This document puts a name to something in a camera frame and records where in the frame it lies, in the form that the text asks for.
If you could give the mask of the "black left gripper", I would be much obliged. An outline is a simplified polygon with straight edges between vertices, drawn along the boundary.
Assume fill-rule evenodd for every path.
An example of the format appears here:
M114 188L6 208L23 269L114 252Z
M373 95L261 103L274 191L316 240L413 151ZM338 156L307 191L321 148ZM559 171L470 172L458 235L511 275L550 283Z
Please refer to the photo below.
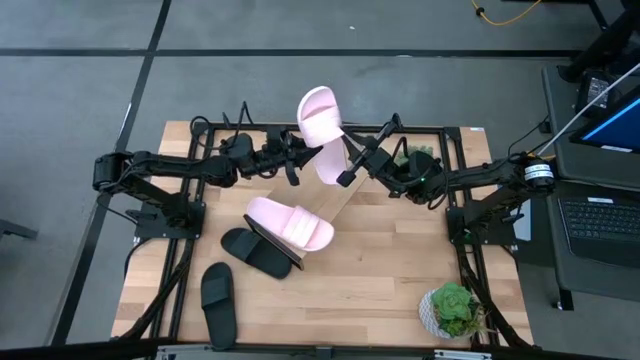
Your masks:
M303 168L322 149L323 145L312 147L282 126L268 126L266 128L266 143L255 153L252 170L264 179L277 175L280 168L285 168L285 175L290 185L298 186L300 180L295 172L297 166Z

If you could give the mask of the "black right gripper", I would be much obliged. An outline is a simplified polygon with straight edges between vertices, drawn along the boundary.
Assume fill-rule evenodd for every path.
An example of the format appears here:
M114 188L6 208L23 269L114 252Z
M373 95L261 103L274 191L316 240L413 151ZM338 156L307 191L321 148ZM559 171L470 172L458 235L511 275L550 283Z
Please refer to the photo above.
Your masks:
M392 115L375 136L361 136L347 127L342 127L341 140L350 165L337 177L337 183L349 187L356 178L356 172L364 167L370 178L379 181L386 188L401 188L393 177L392 157L381 147L385 139L401 129L402 123L397 113Z

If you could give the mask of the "pink slide sandal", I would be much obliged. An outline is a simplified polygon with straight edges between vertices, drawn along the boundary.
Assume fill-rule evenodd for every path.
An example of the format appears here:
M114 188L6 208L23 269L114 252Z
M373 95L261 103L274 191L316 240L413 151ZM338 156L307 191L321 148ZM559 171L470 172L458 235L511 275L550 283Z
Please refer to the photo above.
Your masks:
M257 197L249 203L247 214L285 243L305 252L322 250L334 238L334 227L328 221L301 206Z
M298 105L297 123L305 144L321 147L313 158L319 179L324 184L337 185L347 160L341 114L332 89L319 86L307 92Z

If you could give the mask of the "black slide sandal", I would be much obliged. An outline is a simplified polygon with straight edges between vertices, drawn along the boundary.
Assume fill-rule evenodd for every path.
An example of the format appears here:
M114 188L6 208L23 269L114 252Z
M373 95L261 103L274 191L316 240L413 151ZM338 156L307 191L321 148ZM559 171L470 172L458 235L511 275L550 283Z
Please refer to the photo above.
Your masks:
M202 276L200 291L211 346L215 350L233 347L237 339L237 320L231 268L224 262L209 266Z
M275 278L286 278L292 263L271 242L245 228L233 228L221 238L221 245L229 254L261 272Z

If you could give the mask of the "green spiky artificial plant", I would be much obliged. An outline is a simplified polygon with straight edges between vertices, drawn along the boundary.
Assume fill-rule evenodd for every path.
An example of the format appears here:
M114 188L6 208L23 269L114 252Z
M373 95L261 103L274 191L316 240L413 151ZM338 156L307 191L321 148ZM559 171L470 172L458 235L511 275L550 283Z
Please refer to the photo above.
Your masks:
M430 156L433 155L431 146L413 146L410 145L406 150L401 149L394 158L394 163L398 166L404 165L409 161L409 156L416 152L423 152Z

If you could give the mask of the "green succulent in white pot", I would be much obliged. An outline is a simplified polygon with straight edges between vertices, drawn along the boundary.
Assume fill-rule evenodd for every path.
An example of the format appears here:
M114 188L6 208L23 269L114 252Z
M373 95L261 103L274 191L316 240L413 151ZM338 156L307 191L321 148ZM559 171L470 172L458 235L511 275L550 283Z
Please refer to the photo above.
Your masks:
M487 312L478 297L457 283L428 291L418 305L418 314L428 332L444 339L495 333L485 324Z

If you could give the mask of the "white thin rod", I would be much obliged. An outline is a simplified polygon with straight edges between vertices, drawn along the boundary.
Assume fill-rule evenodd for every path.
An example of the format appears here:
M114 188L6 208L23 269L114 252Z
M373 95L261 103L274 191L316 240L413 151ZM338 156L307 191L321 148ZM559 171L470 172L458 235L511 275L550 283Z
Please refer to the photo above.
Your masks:
M587 85L585 90L587 103L579 108L576 112L574 112L574 116L564 125L563 128L561 128L560 130L552 129L554 136L550 140L548 140L544 144L544 146L537 152L537 156L541 156L567 131L567 129L576 120L582 117L583 114L589 109L594 108L596 111L609 110L611 106L608 104L608 102L612 99L610 92L613 91L620 82L622 82L624 79L638 70L640 70L640 62L634 65L625 74L617 78L613 83L610 83L606 88L598 87L594 91L591 91L591 86ZM543 90L549 114L549 121L551 124L558 123L558 112L557 107L554 104L554 100L560 100L560 98L553 97L553 80L558 80L560 78L560 71L561 69L559 67L546 67L542 70Z

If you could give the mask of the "black power supply box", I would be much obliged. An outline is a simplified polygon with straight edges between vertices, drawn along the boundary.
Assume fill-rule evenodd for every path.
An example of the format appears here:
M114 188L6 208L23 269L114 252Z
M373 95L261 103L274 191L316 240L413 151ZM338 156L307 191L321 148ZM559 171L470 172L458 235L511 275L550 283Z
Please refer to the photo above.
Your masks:
M583 74L578 89L576 112L579 112L593 101L610 85L609 78L601 71L587 71ZM593 118L604 114L610 103L609 94L604 94L593 105L588 107L582 115Z

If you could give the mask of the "black laptop keyboard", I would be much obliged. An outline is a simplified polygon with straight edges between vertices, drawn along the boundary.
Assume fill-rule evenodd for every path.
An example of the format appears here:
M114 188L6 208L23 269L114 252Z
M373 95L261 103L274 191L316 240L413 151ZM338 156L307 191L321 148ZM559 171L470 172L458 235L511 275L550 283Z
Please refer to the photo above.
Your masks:
M640 268L640 200L625 197L560 197L558 205L571 254Z

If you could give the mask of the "black stand leg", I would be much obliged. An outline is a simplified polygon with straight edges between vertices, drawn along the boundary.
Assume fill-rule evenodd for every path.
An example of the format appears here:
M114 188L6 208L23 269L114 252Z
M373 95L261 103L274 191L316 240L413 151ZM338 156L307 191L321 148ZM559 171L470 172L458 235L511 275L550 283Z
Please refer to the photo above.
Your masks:
M640 0L621 2L624 7L623 13L569 66L558 69L563 80L575 82L587 69L611 62L627 45L631 34L640 30Z

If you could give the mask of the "monitor with blue screen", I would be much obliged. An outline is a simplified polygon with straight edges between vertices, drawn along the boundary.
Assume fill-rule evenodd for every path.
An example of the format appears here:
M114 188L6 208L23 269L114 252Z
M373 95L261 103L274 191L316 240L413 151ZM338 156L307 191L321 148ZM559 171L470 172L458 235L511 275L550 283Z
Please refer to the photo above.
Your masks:
M640 93L621 99L605 115L579 129L570 141L625 153L640 153Z

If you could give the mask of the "dark grey cart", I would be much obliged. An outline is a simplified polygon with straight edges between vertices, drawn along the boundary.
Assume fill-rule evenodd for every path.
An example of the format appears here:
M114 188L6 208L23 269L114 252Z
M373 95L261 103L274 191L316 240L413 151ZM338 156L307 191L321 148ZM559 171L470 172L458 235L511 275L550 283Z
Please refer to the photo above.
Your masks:
M547 149L555 154L556 183L554 193L533 201L532 209L547 213L558 287L640 302L640 268L573 254L561 210L563 199L640 202L640 155L573 143L570 136L586 123L571 120L578 85L563 80L555 65L544 67L541 76L551 134L558 137Z

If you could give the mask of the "dark grey floor object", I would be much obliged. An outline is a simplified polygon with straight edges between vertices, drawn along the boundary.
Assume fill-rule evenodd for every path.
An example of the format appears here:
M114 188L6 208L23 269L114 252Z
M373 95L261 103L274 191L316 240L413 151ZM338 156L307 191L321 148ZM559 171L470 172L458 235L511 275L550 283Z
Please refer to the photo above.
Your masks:
M15 235L25 239L35 239L37 234L38 232L36 230L0 219L0 240L5 235Z

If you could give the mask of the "black crossbar with silver brackets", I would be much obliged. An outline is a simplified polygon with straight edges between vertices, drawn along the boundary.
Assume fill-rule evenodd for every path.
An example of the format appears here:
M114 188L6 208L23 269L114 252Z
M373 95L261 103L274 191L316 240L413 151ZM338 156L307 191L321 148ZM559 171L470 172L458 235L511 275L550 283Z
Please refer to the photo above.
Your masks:
M0 360L135 360L171 357L182 353L215 353L206 343L178 343L169 338L112 340L0 350ZM538 348L510 348L478 345L469 350L454 348L369 347L331 345L259 345L237 344L229 353L306 356L315 360L339 357L411 357L422 360L622 360L621 358L570 354Z

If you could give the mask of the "wooden shoe shelf black frame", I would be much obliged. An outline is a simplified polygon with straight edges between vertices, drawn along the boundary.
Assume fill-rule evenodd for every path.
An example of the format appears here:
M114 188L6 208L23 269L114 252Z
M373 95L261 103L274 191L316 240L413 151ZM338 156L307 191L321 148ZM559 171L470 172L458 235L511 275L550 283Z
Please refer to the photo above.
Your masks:
M246 222L255 231L263 234L278 250L285 254L292 266L303 270L305 257L315 252L305 252L294 248L283 240L263 228L247 214L249 203L257 197L265 197L278 203L295 207L301 206L318 215L333 226L348 201L360 190L364 183L361 171L356 172L356 178L349 187L324 184L318 177L313 163L309 163L302 170L295 170L300 180L298 186L289 184L283 172L271 179L254 177L244 182L244 188L236 194L238 213L245 217Z

